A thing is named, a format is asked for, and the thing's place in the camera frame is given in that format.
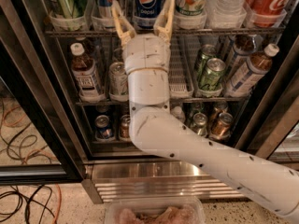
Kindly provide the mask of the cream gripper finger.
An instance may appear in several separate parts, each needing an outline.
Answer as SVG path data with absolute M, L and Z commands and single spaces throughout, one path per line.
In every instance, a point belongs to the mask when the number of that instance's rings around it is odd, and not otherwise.
M 171 41 L 175 4 L 175 0 L 165 0 L 164 6 L 153 25 L 154 33 L 165 43 Z
M 136 36 L 135 28 L 122 14 L 121 6 L 117 0 L 112 2 L 111 11 L 117 35 L 121 40 L 121 45 L 124 47 Z

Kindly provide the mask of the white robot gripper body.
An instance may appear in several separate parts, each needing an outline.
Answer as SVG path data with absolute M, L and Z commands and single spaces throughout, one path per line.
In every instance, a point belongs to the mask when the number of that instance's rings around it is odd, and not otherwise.
M 122 48 L 127 74 L 141 69 L 169 71 L 170 42 L 154 34 L 137 35 Z

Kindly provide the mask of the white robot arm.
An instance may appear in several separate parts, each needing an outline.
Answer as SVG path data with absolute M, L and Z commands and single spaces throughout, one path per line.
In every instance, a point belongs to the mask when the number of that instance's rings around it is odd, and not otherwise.
M 297 171 L 199 136 L 168 110 L 175 0 L 165 1 L 154 31 L 143 35 L 123 16 L 118 1 L 111 10 L 128 76 L 133 144 L 150 155 L 197 166 L 277 216 L 299 224 Z

